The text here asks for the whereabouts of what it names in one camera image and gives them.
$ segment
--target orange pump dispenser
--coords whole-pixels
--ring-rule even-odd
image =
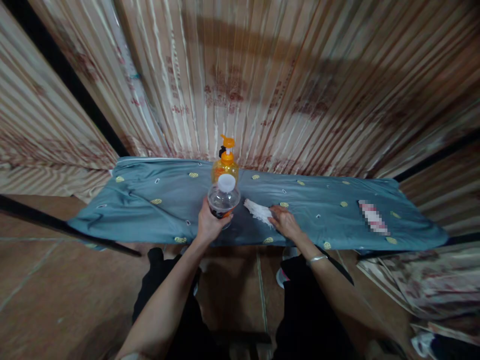
[[[222,174],[230,174],[235,178],[236,184],[238,184],[239,166],[234,161],[234,153],[232,151],[235,147],[235,140],[232,137],[226,137],[223,134],[221,137],[223,138],[223,146],[218,154],[220,160],[213,163],[213,168],[211,169],[211,182],[216,183]]]

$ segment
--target striped curtain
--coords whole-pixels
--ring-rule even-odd
[[[1,193],[88,198],[117,155],[2,3],[0,56]]]
[[[31,0],[31,6],[131,155],[169,157],[110,0]]]
[[[478,128],[471,1],[115,1],[173,155],[393,177]]]
[[[400,184],[450,236],[480,232],[480,140]]]

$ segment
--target pump nozzle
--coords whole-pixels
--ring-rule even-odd
[[[223,138],[223,147],[225,151],[220,151],[221,162],[230,165],[234,162],[234,154],[232,153],[232,149],[235,146],[235,140],[233,137],[226,137],[225,135],[221,134]]]
[[[227,149],[233,149],[235,147],[235,140],[233,137],[226,137],[225,135],[220,135],[223,138],[223,146]]]

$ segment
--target tiled floor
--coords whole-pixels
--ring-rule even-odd
[[[15,199],[62,219],[85,206],[75,198]],[[146,254],[154,245],[130,246]],[[166,258],[181,249],[162,247]],[[244,246],[207,252],[197,299],[211,330],[268,333],[275,346],[284,311],[284,293],[275,278],[282,250]],[[331,255],[353,277],[372,321],[414,358],[410,315],[356,268],[353,251]],[[148,267],[145,256],[90,250],[62,234],[0,216],[0,359],[98,359],[125,338]],[[230,353],[232,359],[247,359],[246,354],[244,349]],[[271,354],[260,349],[261,359]]]

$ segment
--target black pants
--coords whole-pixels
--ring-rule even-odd
[[[164,260],[162,250],[157,247],[148,252],[150,270],[142,280],[133,309],[133,322],[180,256]],[[344,267],[332,258],[329,260],[353,284]],[[280,266],[290,281],[284,283],[285,310],[276,332],[277,349],[273,358],[347,359],[355,356],[345,329],[320,290],[312,271],[306,266],[303,256],[282,261]],[[199,277],[200,270],[193,280],[167,359],[229,359],[228,352],[215,343],[193,296]]]

